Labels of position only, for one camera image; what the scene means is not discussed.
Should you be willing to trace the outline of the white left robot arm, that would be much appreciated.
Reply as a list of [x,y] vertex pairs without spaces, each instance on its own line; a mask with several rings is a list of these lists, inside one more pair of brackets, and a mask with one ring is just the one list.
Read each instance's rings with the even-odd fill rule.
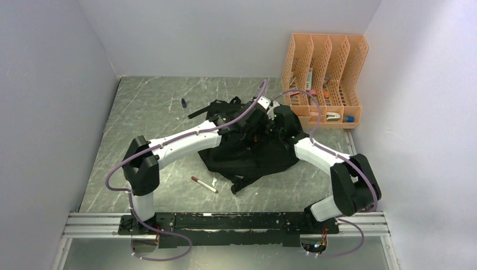
[[135,218],[133,227],[142,234],[150,233],[156,225],[154,191],[160,184],[160,170],[194,152],[213,149],[224,144],[226,135],[241,132],[253,115],[268,119],[260,104],[249,103],[231,116],[217,113],[201,124],[177,134],[147,141],[135,138],[120,167],[129,183],[130,209]]

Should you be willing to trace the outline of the black student backpack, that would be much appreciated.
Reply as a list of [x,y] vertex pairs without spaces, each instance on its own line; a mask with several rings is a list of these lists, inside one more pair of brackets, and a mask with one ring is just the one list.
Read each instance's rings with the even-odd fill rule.
[[224,143],[198,154],[209,171],[232,182],[233,194],[263,176],[286,171],[299,160],[289,147],[267,147],[265,139],[257,143]]

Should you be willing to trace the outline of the red white pen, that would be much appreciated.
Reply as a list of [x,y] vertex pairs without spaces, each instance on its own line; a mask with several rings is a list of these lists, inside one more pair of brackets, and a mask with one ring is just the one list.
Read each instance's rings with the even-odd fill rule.
[[212,193],[218,194],[218,190],[217,190],[217,189],[215,189],[214,187],[212,187],[212,186],[210,186],[210,185],[204,183],[203,181],[199,180],[198,178],[192,176],[191,179],[192,179],[194,182],[198,183],[199,185],[203,186],[204,188],[208,189],[208,190],[211,191]]

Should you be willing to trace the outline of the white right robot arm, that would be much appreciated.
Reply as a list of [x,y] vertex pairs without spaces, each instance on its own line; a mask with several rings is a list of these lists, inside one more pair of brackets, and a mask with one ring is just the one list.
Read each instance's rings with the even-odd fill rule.
[[332,195],[306,208],[310,214],[304,217],[303,224],[308,232],[318,232],[330,218],[349,217],[365,209],[376,210],[381,191],[364,155],[347,155],[318,143],[301,130],[289,106],[274,102],[266,112],[284,132],[283,138],[292,153],[331,178]]

